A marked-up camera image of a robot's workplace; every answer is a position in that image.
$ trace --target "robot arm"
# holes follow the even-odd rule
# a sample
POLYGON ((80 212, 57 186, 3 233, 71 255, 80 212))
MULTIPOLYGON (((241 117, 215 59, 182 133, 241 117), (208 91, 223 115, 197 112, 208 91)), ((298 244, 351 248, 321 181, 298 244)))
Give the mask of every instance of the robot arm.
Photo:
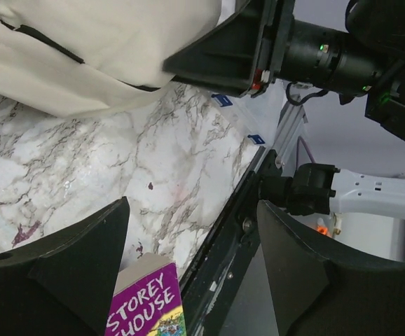
POLYGON ((171 56, 175 80, 253 97, 277 78, 293 104, 337 92, 341 104, 368 96, 365 116, 405 141, 405 0, 352 0, 349 33, 295 20, 296 0, 249 0, 233 17, 171 56), (292 100, 294 83, 322 89, 292 100))
POLYGON ((261 196, 294 216, 359 212, 405 220, 404 179, 368 176, 325 164, 305 164, 293 178, 268 178, 261 196))
POLYGON ((342 169, 335 174, 330 209, 405 219, 405 180, 380 178, 342 169))

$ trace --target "orange object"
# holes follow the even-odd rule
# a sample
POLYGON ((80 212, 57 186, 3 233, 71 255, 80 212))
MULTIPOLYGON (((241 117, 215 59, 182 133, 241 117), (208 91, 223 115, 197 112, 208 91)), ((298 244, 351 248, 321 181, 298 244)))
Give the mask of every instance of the orange object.
POLYGON ((331 237, 329 230, 325 226, 318 225, 316 229, 321 235, 331 237))
POLYGON ((263 70, 257 69, 255 76, 254 76, 254 81, 252 83, 251 89, 253 90, 260 90, 261 88, 261 74, 263 73, 263 70))

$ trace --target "screw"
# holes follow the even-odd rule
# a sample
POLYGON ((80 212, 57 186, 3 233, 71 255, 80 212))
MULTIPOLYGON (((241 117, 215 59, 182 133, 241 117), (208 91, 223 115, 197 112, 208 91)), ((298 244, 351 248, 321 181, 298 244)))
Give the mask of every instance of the screw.
POLYGON ((243 231, 248 232, 252 228, 252 220, 246 218, 243 221, 243 231))
POLYGON ((277 169, 281 169, 281 168, 285 167, 285 162, 283 162, 280 157, 277 157, 275 159, 275 166, 277 167, 277 169))

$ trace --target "blue clip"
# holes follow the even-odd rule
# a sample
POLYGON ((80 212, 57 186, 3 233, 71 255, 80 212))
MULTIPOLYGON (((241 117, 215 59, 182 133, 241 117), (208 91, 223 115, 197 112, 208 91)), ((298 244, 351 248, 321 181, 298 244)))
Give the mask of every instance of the blue clip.
POLYGON ((248 138, 252 140, 256 145, 264 145, 266 142, 259 136, 258 134, 256 135, 248 135, 248 138))
POLYGON ((231 102, 230 99, 224 94, 213 94, 211 97, 220 104, 220 107, 227 107, 233 105, 233 102, 231 102))

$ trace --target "white marble surface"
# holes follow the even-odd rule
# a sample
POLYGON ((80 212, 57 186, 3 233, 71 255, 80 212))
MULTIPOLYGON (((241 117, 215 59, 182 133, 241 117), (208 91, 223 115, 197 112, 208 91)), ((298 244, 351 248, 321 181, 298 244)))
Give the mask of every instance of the white marble surface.
POLYGON ((182 274, 256 151, 183 85, 142 110, 83 120, 0 96, 0 252, 126 195, 123 264, 152 251, 182 274))

